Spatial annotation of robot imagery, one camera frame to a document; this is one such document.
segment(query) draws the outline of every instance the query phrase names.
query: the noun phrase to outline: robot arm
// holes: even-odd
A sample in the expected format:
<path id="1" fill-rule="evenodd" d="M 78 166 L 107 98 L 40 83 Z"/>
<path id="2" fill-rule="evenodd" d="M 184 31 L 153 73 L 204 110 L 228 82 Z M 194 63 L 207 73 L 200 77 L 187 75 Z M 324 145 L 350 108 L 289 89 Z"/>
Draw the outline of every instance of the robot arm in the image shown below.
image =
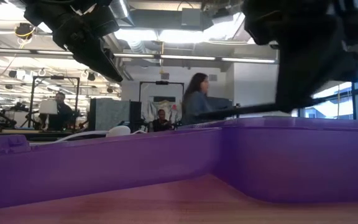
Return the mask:
<path id="1" fill-rule="evenodd" d="M 112 60 L 113 53 L 103 48 L 103 36 L 119 29 L 103 0 L 21 0 L 24 17 L 33 25 L 44 22 L 53 31 L 53 41 L 73 58 L 106 77 L 122 81 Z"/>
<path id="2" fill-rule="evenodd" d="M 280 49 L 275 109 L 318 103 L 310 96 L 330 80 L 358 80 L 358 55 L 347 51 L 358 38 L 358 0 L 245 0 L 243 11 L 255 43 Z"/>
<path id="3" fill-rule="evenodd" d="M 73 52 L 75 60 L 114 79 L 114 55 L 103 48 L 102 36 L 119 29 L 111 0 L 21 0 L 25 18 L 53 30 L 53 41 Z M 358 56 L 347 43 L 358 37 L 358 0 L 244 0 L 245 30 L 258 45 L 276 41 L 280 67 L 275 103 L 237 108 L 229 114 L 311 106 L 311 99 L 330 80 L 358 80 Z"/>

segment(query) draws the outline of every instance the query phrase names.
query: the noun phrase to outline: white object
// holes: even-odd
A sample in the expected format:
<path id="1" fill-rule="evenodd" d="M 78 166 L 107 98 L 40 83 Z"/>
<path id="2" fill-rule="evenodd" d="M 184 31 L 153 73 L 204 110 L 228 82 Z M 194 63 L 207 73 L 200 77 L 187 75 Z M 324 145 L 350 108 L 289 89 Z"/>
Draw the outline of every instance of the white object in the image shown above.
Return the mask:
<path id="1" fill-rule="evenodd" d="M 131 129 L 127 126 L 117 126 L 109 130 L 106 137 L 130 135 Z"/>
<path id="2" fill-rule="evenodd" d="M 42 100 L 40 103 L 40 114 L 57 114 L 57 103 L 55 100 Z"/>

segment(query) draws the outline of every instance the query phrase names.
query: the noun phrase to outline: wooden table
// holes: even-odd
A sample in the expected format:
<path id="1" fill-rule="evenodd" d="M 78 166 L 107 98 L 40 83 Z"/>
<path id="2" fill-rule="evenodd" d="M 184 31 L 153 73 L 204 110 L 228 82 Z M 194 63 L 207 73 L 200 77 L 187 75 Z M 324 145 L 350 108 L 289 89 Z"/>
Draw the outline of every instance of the wooden table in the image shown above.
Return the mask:
<path id="1" fill-rule="evenodd" d="M 3 208 L 0 223 L 358 224 L 358 204 L 273 205 L 248 198 L 207 175 Z"/>

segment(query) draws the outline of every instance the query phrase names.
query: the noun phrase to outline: fluorescent light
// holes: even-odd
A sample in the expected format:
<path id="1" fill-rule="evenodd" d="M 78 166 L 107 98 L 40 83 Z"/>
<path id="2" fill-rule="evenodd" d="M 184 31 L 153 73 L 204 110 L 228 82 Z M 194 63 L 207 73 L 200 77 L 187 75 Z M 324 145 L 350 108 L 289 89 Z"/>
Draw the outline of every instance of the fluorescent light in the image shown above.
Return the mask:
<path id="1" fill-rule="evenodd" d="M 51 90 L 55 90 L 55 91 L 60 91 L 60 88 L 57 86 L 53 86 L 53 85 L 49 85 L 47 86 L 47 88 L 51 89 Z"/>
<path id="2" fill-rule="evenodd" d="M 42 31 L 44 31 L 46 33 L 49 33 L 49 34 L 52 33 L 52 30 L 49 29 L 49 27 L 44 22 L 41 22 L 41 24 L 38 25 L 38 28 L 42 29 Z"/>
<path id="3" fill-rule="evenodd" d="M 222 58 L 223 62 L 275 63 L 275 60 L 257 58 Z"/>
<path id="4" fill-rule="evenodd" d="M 119 4 L 121 5 L 121 9 L 124 12 L 124 16 L 128 17 L 129 13 L 128 13 L 128 10 L 127 10 L 124 0 L 119 0 Z"/>
<path id="5" fill-rule="evenodd" d="M 160 40 L 174 44 L 200 43 L 205 41 L 201 31 L 188 30 L 163 30 L 160 34 Z"/>
<path id="6" fill-rule="evenodd" d="M 125 53 L 114 53 L 115 57 L 126 57 L 126 58 L 154 58 L 152 54 L 125 54 Z"/>
<path id="7" fill-rule="evenodd" d="M 151 29 L 119 29 L 114 35 L 126 41 L 157 40 L 157 34 Z"/>
<path id="8" fill-rule="evenodd" d="M 215 57 L 186 56 L 186 55 L 161 55 L 162 59 L 183 59 L 183 60 L 215 60 Z"/>
<path id="9" fill-rule="evenodd" d="M 232 21 L 219 22 L 204 30 L 203 35 L 205 40 L 228 40 L 233 38 L 236 32 L 240 29 L 245 15 L 238 12 L 232 16 Z"/>
<path id="10" fill-rule="evenodd" d="M 0 20 L 25 21 L 24 12 L 13 4 L 0 4 Z"/>
<path id="11" fill-rule="evenodd" d="M 0 49 L 0 53 L 29 54 L 31 51 L 19 49 Z"/>
<path id="12" fill-rule="evenodd" d="M 59 50 L 38 50 L 39 54 L 52 54 L 52 55 L 67 55 L 72 56 L 73 53 Z"/>
<path id="13" fill-rule="evenodd" d="M 45 80 L 36 80 L 36 82 L 43 83 L 43 84 L 46 84 L 46 85 L 50 85 L 50 83 L 45 81 Z"/>

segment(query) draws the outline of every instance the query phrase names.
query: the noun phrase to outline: purple tray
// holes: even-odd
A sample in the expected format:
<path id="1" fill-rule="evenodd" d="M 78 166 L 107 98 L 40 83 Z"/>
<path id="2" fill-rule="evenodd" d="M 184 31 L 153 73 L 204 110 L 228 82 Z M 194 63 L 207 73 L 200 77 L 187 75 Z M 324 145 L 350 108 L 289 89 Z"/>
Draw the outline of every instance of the purple tray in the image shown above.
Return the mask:
<path id="1" fill-rule="evenodd" d="M 194 124 L 181 127 L 189 128 L 215 128 L 215 127 L 293 127 L 293 128 L 334 128 L 358 129 L 358 120 L 344 119 L 311 119 L 279 116 L 266 116 L 261 118 L 241 118 L 225 121 L 215 121 L 203 124 Z"/>
<path id="2" fill-rule="evenodd" d="M 358 202 L 358 121 L 244 118 L 223 127 L 217 177 L 250 197 L 278 203 Z"/>
<path id="3" fill-rule="evenodd" d="M 0 208 L 201 176 L 220 137 L 193 129 L 30 147 L 24 136 L 0 136 Z"/>
<path id="4" fill-rule="evenodd" d="M 358 202 L 358 121 L 268 117 L 199 126 L 222 128 L 33 148 L 23 136 L 0 136 L 0 208 L 208 172 L 266 202 Z"/>

